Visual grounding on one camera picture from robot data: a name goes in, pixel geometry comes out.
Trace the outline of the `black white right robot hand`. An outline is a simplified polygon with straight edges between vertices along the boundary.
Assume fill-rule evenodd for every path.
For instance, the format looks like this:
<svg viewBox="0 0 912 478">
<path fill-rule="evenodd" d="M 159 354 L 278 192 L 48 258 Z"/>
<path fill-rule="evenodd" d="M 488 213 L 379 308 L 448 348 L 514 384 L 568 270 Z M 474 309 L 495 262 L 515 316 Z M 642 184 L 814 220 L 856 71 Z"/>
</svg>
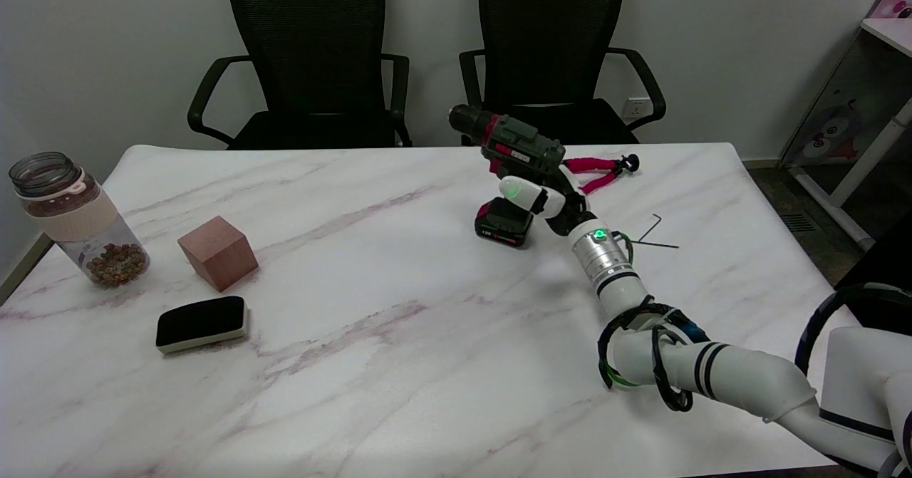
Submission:
<svg viewBox="0 0 912 478">
<path fill-rule="evenodd" d="M 499 180 L 499 193 L 525 212 L 545 219 L 551 231 L 560 237 L 569 237 L 577 226 L 596 219 L 579 180 L 564 164 L 541 184 L 506 175 Z"/>
</svg>

